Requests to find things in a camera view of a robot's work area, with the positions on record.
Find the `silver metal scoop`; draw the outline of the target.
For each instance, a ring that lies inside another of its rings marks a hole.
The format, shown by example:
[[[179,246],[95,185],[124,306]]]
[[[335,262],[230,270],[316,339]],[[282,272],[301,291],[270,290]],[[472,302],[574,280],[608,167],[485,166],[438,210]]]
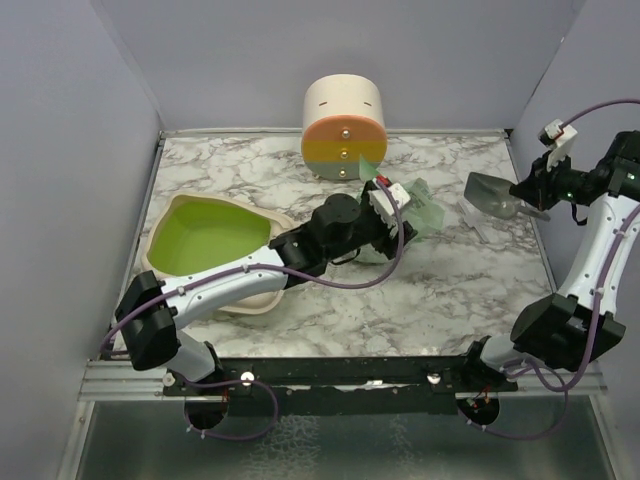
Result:
[[[466,180],[464,198],[482,213],[501,219],[511,220],[518,215],[548,222],[550,216],[532,207],[510,194],[513,183],[507,179],[471,172]]]

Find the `green cat litter bag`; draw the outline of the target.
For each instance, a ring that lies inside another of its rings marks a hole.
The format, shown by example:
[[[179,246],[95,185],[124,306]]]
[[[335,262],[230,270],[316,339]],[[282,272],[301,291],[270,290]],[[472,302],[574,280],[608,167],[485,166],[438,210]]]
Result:
[[[373,180],[380,172],[361,155],[359,160],[359,178],[362,182]],[[403,209],[403,219],[408,221],[417,232],[416,236],[409,241],[405,236],[405,246],[410,243],[422,241],[428,235],[434,234],[443,228],[444,209],[436,203],[429,186],[421,177],[402,183],[403,188],[411,197],[408,207]],[[361,264],[383,264],[389,260],[382,253],[377,252],[372,246],[362,247],[361,253],[356,258],[356,262]]]

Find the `grey plastic bag clip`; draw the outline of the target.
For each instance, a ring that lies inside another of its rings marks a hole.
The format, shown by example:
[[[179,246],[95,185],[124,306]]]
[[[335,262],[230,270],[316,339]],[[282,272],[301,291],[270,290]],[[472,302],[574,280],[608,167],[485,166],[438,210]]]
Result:
[[[476,233],[481,243],[488,244],[490,240],[483,230],[483,222],[480,213],[464,199],[457,201],[457,207],[465,225]]]

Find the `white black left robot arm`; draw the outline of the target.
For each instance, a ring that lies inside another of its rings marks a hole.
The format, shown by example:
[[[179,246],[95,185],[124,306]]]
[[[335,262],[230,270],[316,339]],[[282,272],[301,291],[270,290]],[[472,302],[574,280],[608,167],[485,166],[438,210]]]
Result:
[[[182,277],[136,275],[115,310],[111,332],[121,334],[132,367],[164,367],[206,395],[220,385],[214,348],[185,333],[206,313],[249,297],[280,293],[305,282],[334,287],[324,279],[328,265],[366,245],[397,264],[416,231],[402,217],[410,205],[399,183],[377,176],[359,198],[333,194],[310,219],[238,260]]]

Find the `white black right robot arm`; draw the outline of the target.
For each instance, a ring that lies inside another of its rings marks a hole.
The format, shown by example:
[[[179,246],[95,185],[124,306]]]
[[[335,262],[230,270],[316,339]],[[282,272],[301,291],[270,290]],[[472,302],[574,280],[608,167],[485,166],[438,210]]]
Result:
[[[518,364],[567,370],[574,375],[568,384],[575,386],[587,366],[624,336],[615,314],[619,281],[639,234],[639,133],[618,133],[589,171],[574,169],[566,153],[575,134],[566,127],[519,183],[479,172],[467,178],[465,199],[495,218],[511,219],[520,209],[544,213],[561,201],[589,209],[562,285],[527,306],[509,335],[473,345],[470,360],[459,367],[469,390],[483,390]]]

